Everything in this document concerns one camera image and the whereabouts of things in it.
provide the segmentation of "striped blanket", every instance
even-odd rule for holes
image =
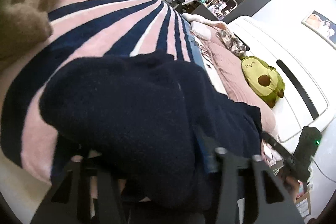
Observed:
[[[76,153],[39,113],[48,80],[80,57],[162,50],[194,62],[189,24],[161,0],[61,0],[49,13],[52,36],[0,76],[1,148],[34,177],[50,181]]]

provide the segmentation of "navy stripe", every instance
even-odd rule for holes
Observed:
[[[140,11],[157,0],[124,8],[91,20],[56,39],[39,52],[11,84],[1,117],[1,148],[6,157],[21,166],[21,135],[28,106],[37,90],[85,41],[120,19]]]
[[[118,55],[129,57],[132,50],[136,46],[141,36],[145,33],[149,24],[159,14],[163,8],[164,2],[161,1],[159,7],[153,10],[149,15],[145,16],[138,23],[136,23],[132,29],[130,29],[123,37],[121,37],[112,48],[105,53],[105,55]]]
[[[169,26],[169,21],[170,21],[170,14],[171,14],[171,10],[170,10],[170,7],[168,6],[167,15],[162,22],[161,30],[159,33],[159,38],[157,39],[156,51],[162,50],[163,52],[167,52],[168,26]]]
[[[48,14],[49,20],[53,21],[63,16],[69,15],[74,12],[78,12],[80,10],[89,9],[92,7],[96,7],[98,5],[108,4],[108,3],[116,3],[123,2],[127,0],[86,0],[82,2],[72,3],[63,7],[60,7]]]
[[[175,48],[176,48],[177,60],[184,60],[183,54],[182,54],[181,39],[180,39],[179,20],[177,19],[176,12],[175,12]]]
[[[189,23],[187,23],[181,16],[180,16],[180,18],[181,18],[181,21],[182,21],[182,28],[183,28],[183,32],[184,32],[184,40],[185,40],[185,42],[186,42],[186,44],[187,44],[187,51],[188,51],[188,55],[189,55],[190,61],[191,61],[191,62],[195,62],[195,61],[194,61],[193,52],[192,52],[192,50],[191,50],[191,46],[190,46],[190,43],[192,43],[192,42],[189,40],[189,36],[190,36],[190,34],[188,34],[188,32],[187,32],[187,30],[186,30],[186,27],[185,27],[185,25],[186,25],[186,24],[189,24]]]

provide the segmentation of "cardboard box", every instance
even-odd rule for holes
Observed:
[[[299,210],[302,218],[306,218],[307,216],[309,216],[311,214],[309,191],[305,193],[302,197],[298,198],[295,202],[295,205]]]

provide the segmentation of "white paper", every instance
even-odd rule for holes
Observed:
[[[296,207],[299,210],[302,217],[306,217],[307,215],[309,215],[309,207],[307,199],[304,199],[303,201],[298,203]]]

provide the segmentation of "bed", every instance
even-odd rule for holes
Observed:
[[[216,90],[226,94],[189,24],[161,0],[61,0],[49,20],[53,35],[0,74],[0,192],[24,224],[30,223],[50,180],[61,171],[57,166],[72,153],[73,147],[62,145],[38,110],[46,82],[66,63],[84,56],[163,50],[204,68]]]

